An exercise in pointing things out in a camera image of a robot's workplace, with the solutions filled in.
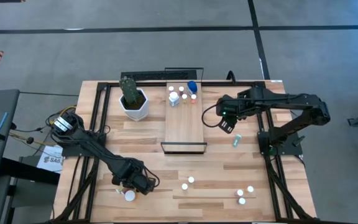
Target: wooden board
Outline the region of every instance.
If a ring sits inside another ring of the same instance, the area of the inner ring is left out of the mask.
[[[89,127],[97,82],[83,82],[76,113]],[[284,93],[283,83],[266,81],[266,86],[276,93]],[[274,221],[272,199],[267,172],[256,138],[258,129],[256,116],[238,122],[231,134],[219,128],[203,127],[204,140],[208,149],[204,155],[164,155],[160,142],[165,139],[165,87],[143,88],[150,99],[149,116],[135,122],[125,116],[118,99],[119,88],[113,88],[108,108],[106,147],[124,157],[135,157],[161,179],[154,192],[144,196],[137,194],[134,202],[126,202],[117,194],[117,186],[111,184],[111,173],[100,163],[96,184],[91,222],[251,222]],[[223,94],[236,96],[246,87],[203,87],[203,109],[215,104]],[[98,108],[98,122],[103,105],[104,93]],[[288,110],[272,110],[273,121],[281,126],[291,120]],[[206,113],[208,124],[220,121],[214,110]],[[232,147],[236,134],[242,139],[238,147]],[[283,168],[289,191],[310,215],[315,216],[308,181],[303,165],[293,156],[283,156]],[[60,214],[67,204],[68,191],[76,158],[66,159],[55,197],[55,213]],[[73,192],[80,178],[82,160],[78,166]],[[181,185],[188,176],[195,183],[187,191]],[[238,205],[234,191],[252,185],[252,193],[246,193],[246,204]],[[281,214],[285,210],[281,194]],[[80,217],[85,215],[87,194],[83,197]]]
[[[203,97],[202,94],[197,95],[196,102],[191,103],[190,96],[186,103],[180,99],[178,105],[172,107],[168,100],[170,86],[179,93],[179,87],[186,87],[186,83],[167,83],[166,104],[165,104],[165,142],[204,142],[203,123],[201,122],[201,114],[203,113]],[[198,91],[201,90],[200,83],[197,83]],[[203,152],[204,145],[179,145],[164,144],[166,152]]]

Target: paper sheet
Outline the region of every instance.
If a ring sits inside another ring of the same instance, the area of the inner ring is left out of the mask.
[[[37,168],[60,173],[63,167],[62,148],[56,146],[45,146],[44,152],[38,161]]]

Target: wooden table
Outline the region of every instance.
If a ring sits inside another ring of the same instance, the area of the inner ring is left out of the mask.
[[[268,89],[284,93],[282,82],[265,81]],[[97,81],[82,84],[76,113],[90,125],[96,94]],[[106,147],[124,157],[135,157],[161,179],[161,184],[147,196],[137,194],[134,202],[126,202],[111,184],[112,175],[107,166],[99,165],[98,181],[93,203],[92,222],[246,222],[274,221],[272,199],[265,168],[257,142],[257,117],[252,116],[237,123],[232,134],[219,128],[203,127],[204,140],[208,143],[203,155],[164,155],[160,142],[165,135],[166,87],[142,87],[150,100],[149,115],[139,122],[129,119],[119,106],[119,88],[112,88],[106,124],[111,127]],[[216,103],[223,94],[236,96],[247,89],[244,86],[202,87],[203,109]],[[103,106],[104,93],[99,104],[98,121]],[[272,110],[275,126],[291,120],[288,110]],[[205,120],[216,124],[220,117],[214,110],[206,113]],[[242,139],[233,147],[234,136]],[[314,205],[305,169],[294,156],[282,156],[283,168],[289,191],[311,216],[315,216]],[[76,158],[66,159],[58,185],[54,208],[60,214],[67,203]],[[73,196],[78,187],[81,163],[78,166]],[[187,191],[181,189],[189,176],[195,183]],[[248,193],[251,185],[254,192]],[[245,205],[238,205],[234,195],[236,189],[245,190]],[[285,217],[281,192],[278,191],[280,209]],[[87,192],[81,204],[80,218],[85,215]]]

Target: cactus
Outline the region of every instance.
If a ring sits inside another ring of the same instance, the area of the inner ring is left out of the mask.
[[[119,87],[122,90],[128,109],[138,110],[143,105],[144,97],[137,91],[136,82],[132,78],[122,78],[119,81]]]

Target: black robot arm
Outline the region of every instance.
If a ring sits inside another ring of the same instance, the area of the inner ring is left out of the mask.
[[[224,95],[216,103],[216,114],[222,116],[219,127],[226,133],[231,133],[237,120],[261,113],[270,108],[302,110],[302,114],[280,128],[269,130],[271,144],[278,144],[286,138],[313,124],[324,125],[330,117],[325,102],[316,95],[309,94],[279,94],[266,88],[252,87],[237,94],[237,98]]]
[[[144,163],[134,158],[125,158],[111,153],[98,142],[101,134],[84,130],[83,120],[78,115],[65,113],[59,117],[53,124],[52,135],[59,138],[58,143],[63,148],[81,147],[105,162],[113,174],[113,184],[122,184],[144,195],[153,191],[156,179],[149,177],[148,173],[153,174],[144,166]]]

